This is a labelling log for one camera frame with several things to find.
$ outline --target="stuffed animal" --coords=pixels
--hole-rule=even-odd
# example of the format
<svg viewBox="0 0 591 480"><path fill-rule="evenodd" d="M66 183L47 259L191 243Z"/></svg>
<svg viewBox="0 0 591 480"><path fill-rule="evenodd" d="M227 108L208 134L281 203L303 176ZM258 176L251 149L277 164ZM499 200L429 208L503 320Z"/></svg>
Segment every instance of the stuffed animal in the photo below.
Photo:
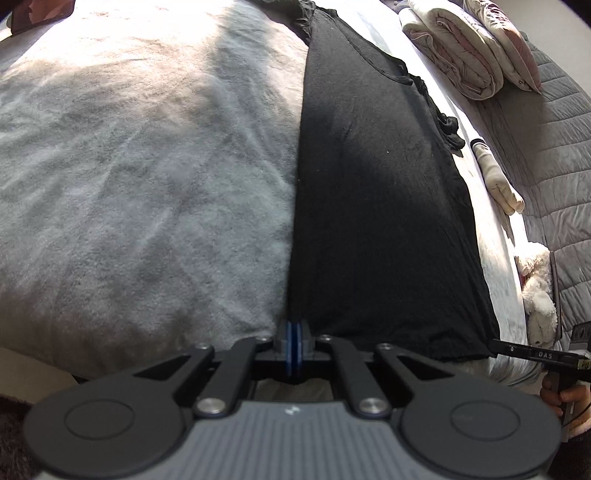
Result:
<svg viewBox="0 0 591 480"><path fill-rule="evenodd" d="M550 251L542 244L527 242L515 247L517 271L524 278L523 305L530 345L550 348L556 340L558 320L552 301Z"/></svg>

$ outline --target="folded blanket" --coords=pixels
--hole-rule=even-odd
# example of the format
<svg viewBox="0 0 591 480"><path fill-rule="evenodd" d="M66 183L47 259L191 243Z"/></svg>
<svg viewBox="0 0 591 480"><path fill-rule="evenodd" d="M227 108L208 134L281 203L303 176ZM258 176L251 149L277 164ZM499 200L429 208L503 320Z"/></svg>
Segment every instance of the folded blanket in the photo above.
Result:
<svg viewBox="0 0 591 480"><path fill-rule="evenodd" d="M410 8L399 13L403 32L463 95L484 100L501 89L502 66L513 66L477 20L447 0L408 0L408 4Z"/></svg>

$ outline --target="finger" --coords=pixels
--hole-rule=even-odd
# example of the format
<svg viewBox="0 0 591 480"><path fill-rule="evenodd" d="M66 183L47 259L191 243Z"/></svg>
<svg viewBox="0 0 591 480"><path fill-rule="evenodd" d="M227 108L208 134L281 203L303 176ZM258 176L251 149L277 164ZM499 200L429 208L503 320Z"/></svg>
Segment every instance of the finger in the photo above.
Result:
<svg viewBox="0 0 591 480"><path fill-rule="evenodd" d="M554 413L556 413L556 416L557 417L561 417L562 415L564 415L564 412L562 411L562 409L560 407L555 407L555 406L552 406L552 405L548 405L548 406L552 409L552 411Z"/></svg>
<svg viewBox="0 0 591 480"><path fill-rule="evenodd" d="M560 392L560 399L565 403L579 401L587 396L589 387L587 385L574 385Z"/></svg>
<svg viewBox="0 0 591 480"><path fill-rule="evenodd" d="M540 390L540 397L544 402L548 405L554 405L556 407L560 407L562 405L562 400L559 399L558 395L551 390Z"/></svg>
<svg viewBox="0 0 591 480"><path fill-rule="evenodd" d="M547 374L542 380L542 387L544 387L546 390L552 390L552 380L550 379L550 374Z"/></svg>

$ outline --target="gray towel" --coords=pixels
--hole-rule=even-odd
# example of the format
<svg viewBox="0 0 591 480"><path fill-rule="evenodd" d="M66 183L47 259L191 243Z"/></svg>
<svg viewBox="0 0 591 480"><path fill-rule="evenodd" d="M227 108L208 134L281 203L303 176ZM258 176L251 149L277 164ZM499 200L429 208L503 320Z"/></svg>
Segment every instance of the gray towel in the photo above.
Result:
<svg viewBox="0 0 591 480"><path fill-rule="evenodd" d="M307 47L245 0L79 0L0 43L0 345L92 378L271 333Z"/></svg>

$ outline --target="gray quilted blanket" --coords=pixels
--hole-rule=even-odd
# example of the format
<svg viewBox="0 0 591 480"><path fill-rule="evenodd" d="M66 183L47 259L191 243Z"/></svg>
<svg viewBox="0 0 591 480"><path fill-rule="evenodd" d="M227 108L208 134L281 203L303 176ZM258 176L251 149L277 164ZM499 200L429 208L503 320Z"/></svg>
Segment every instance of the gray quilted blanket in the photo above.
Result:
<svg viewBox="0 0 591 480"><path fill-rule="evenodd" d="M530 44L542 95L507 83L478 109L491 145L526 202L532 242L556 256L566 332L591 320L591 99Z"/></svg>

